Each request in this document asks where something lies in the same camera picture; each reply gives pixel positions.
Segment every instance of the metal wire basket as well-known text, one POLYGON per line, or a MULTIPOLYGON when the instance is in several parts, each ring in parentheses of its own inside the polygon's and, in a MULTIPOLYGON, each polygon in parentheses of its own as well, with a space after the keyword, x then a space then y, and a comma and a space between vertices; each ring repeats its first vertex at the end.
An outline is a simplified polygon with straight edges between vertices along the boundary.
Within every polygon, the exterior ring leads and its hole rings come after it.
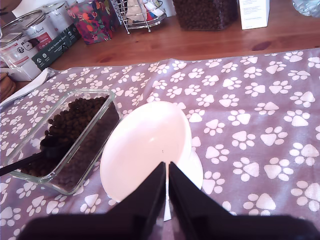
POLYGON ((159 9, 162 6, 163 2, 160 0, 158 0, 159 5, 156 6, 156 8, 154 8, 153 10, 147 10, 145 9, 145 6, 144 6, 144 4, 151 3, 153 2, 153 0, 146 0, 144 1, 144 3, 140 3, 141 0, 137 0, 137 4, 131 5, 131 6, 128 6, 128 0, 111 0, 111 1, 115 7, 116 14, 121 19, 126 29, 126 32, 128 34, 130 34, 129 30, 131 29, 142 29, 142 28, 147 28, 148 32, 151 32, 150 30, 151 27, 160 24, 163 21, 163 19, 167 17, 166 11, 163 9, 163 14, 161 16, 156 16, 152 20, 147 20, 146 18, 146 15, 148 13, 152 13, 153 11, 159 9), (128 9, 133 7, 139 7, 140 12, 137 14, 127 15, 128 9), (136 22, 130 21, 130 17, 139 16, 139 15, 143 16, 144 21, 136 21, 136 22))

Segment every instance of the jar of kibble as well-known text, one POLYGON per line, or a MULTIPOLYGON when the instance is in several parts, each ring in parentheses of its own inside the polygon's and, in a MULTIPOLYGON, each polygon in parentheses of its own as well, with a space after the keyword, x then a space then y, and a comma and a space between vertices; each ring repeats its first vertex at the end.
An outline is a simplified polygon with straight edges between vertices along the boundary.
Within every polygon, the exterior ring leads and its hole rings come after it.
POLYGON ((237 0, 173 0, 185 30, 222 30, 238 18, 237 0))

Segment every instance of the purple tablecloth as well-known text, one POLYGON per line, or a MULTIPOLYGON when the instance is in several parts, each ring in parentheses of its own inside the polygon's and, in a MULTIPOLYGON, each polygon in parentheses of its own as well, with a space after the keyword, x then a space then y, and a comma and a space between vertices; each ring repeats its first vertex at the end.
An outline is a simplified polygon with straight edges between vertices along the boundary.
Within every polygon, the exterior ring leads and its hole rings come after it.
MULTIPOLYGON (((320 49, 309 49, 56 71, 2 111, 1 163, 71 89, 110 89, 124 115, 147 102, 169 101, 190 122, 206 194, 237 215, 290 214, 320 229, 319 56, 320 49)), ((107 211, 115 201, 103 190, 98 169, 96 163, 70 196, 1 177, 1 239, 14 240, 33 218, 107 211)), ((175 224, 166 222, 163 239, 173 231, 175 224)))

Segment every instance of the wooden table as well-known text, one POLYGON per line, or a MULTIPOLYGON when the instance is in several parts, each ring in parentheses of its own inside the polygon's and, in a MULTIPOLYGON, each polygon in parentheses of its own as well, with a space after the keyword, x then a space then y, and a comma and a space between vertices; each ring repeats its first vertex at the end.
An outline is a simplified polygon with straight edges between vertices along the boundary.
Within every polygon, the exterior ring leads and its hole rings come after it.
POLYGON ((240 17, 221 31, 185 31, 175 16, 163 24, 127 34, 120 26, 112 40, 76 42, 51 67, 152 63, 163 59, 201 60, 320 47, 320 18, 297 12, 292 0, 271 0, 268 27, 242 30, 240 17))

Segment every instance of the metal canister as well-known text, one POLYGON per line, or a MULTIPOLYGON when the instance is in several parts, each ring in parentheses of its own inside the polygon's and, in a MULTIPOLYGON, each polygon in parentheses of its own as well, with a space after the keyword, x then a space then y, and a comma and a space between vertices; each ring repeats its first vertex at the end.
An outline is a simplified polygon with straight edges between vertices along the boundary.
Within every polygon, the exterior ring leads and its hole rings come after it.
POLYGON ((32 57, 38 53, 29 36, 22 32, 11 32, 0 39, 1 58, 11 69, 26 73, 34 79, 41 73, 32 57))
POLYGON ((66 10, 66 2, 56 2, 52 4, 47 4, 39 7, 46 15, 50 18, 56 32, 58 34, 62 33, 67 27, 69 27, 73 21, 70 18, 66 10))
POLYGON ((17 19, 6 24, 3 28, 3 35, 8 33, 26 33, 30 38, 37 39, 40 43, 36 46, 42 49, 58 36, 55 27, 45 12, 38 9, 28 12, 17 19))

